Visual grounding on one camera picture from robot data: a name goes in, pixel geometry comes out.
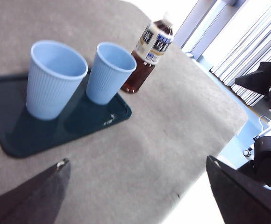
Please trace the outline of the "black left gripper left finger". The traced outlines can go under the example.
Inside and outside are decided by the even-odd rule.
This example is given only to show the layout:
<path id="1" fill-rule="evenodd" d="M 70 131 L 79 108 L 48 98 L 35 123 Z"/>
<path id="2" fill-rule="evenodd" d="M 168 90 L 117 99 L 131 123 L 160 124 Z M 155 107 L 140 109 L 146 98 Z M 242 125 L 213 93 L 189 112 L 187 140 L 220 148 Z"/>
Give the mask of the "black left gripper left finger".
<path id="1" fill-rule="evenodd" d="M 53 224 L 64 201 L 71 164 L 64 158 L 0 196 L 0 224 Z"/>

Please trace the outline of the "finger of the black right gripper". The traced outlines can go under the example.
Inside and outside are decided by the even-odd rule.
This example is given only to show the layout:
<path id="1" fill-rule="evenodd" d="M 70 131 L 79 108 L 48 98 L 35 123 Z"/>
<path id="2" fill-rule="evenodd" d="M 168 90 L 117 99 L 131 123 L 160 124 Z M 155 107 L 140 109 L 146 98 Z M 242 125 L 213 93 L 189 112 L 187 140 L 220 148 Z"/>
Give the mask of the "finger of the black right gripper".
<path id="1" fill-rule="evenodd" d="M 235 79 L 235 84 L 261 95 L 271 88 L 271 62 L 261 62 L 258 69 Z"/>

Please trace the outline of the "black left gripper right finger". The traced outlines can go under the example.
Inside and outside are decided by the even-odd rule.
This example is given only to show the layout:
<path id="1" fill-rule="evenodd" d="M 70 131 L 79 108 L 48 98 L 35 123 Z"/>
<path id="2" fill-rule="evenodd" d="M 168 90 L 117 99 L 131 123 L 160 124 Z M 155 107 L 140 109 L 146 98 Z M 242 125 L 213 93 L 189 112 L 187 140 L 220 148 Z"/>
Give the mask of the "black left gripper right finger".
<path id="1" fill-rule="evenodd" d="M 206 171 L 224 223 L 271 224 L 271 190 L 213 156 Z"/>

